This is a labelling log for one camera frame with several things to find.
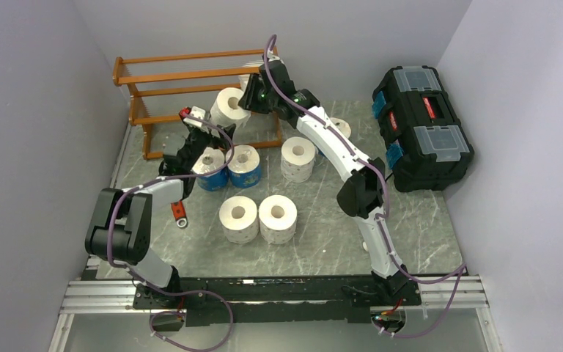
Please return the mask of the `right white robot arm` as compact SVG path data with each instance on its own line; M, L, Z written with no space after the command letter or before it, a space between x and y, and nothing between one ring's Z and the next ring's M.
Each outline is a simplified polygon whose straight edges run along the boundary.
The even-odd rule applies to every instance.
M273 112L302 133L333 164L343 181L336 199L358 225L371 260L375 296L393 304L406 280L391 244L385 219L389 213L385 164L361 152L331 121L319 100L307 89L296 89L286 66L271 60L252 73L239 101L252 112Z

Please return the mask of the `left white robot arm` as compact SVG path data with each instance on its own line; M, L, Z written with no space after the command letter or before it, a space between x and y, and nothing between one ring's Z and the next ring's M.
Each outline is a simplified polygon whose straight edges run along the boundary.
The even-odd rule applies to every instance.
M170 142L163 151L158 176L133 188L105 188L100 191L89 223L84 247L110 265L124 268L152 288L152 298L164 308L181 298L178 270L150 248L152 212L177 204L191 194L198 159L207 148L230 151L237 126L186 125L188 135Z

